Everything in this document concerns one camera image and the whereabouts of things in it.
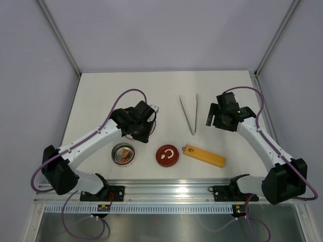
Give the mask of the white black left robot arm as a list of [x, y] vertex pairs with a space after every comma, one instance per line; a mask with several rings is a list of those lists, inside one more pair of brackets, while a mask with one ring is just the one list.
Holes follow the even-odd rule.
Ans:
[[159, 108], [144, 105], [112, 111], [107, 121], [92, 133], [66, 146], [48, 146], [43, 154], [42, 174], [57, 195], [78, 190], [88, 193], [96, 201], [110, 198], [111, 188], [99, 173], [78, 171], [78, 166], [107, 144], [124, 136], [147, 143]]

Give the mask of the orange shrimp food piece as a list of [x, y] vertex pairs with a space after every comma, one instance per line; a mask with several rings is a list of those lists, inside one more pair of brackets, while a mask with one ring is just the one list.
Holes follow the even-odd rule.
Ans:
[[121, 151], [121, 162], [126, 163], [131, 159], [131, 151], [123, 149]]

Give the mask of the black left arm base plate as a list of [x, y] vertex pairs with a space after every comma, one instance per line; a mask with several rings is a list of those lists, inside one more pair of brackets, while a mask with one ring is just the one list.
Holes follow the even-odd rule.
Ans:
[[82, 202], [123, 202], [125, 195], [124, 186], [103, 187], [97, 194], [82, 191], [80, 201]]

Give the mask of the metal tongs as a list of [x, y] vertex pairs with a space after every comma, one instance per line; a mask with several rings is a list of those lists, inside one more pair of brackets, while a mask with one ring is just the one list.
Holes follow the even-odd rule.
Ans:
[[181, 95], [179, 95], [179, 102], [180, 102], [180, 106], [181, 109], [183, 111], [189, 132], [192, 136], [194, 136], [196, 134], [197, 131], [197, 115], [198, 115], [198, 105], [199, 105], [199, 96], [198, 93], [195, 94], [195, 116], [194, 116], [194, 126], [191, 125], [188, 114], [186, 112], [186, 109], [184, 107], [184, 102], [183, 102], [183, 98]]

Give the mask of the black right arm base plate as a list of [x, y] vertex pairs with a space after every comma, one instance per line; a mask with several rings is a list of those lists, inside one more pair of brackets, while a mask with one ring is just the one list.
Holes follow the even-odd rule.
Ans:
[[209, 186], [208, 191], [213, 194], [215, 202], [247, 202], [251, 194], [244, 194], [236, 186]]

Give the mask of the red round lunch box lid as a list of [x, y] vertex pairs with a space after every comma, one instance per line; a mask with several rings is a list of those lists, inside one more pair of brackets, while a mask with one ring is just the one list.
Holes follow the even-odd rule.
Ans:
[[179, 161], [180, 153], [174, 145], [162, 145], [155, 154], [157, 163], [162, 167], [171, 167]]

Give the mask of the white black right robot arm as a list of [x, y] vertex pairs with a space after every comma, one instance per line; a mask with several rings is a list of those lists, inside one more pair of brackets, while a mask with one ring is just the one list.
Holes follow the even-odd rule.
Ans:
[[294, 159], [256, 124], [256, 114], [249, 108], [234, 105], [225, 110], [212, 103], [206, 121], [207, 126], [237, 132], [260, 157], [267, 175], [242, 174], [230, 179], [230, 196], [235, 200], [247, 195], [265, 197], [272, 205], [303, 195], [306, 191], [307, 164], [303, 159]]

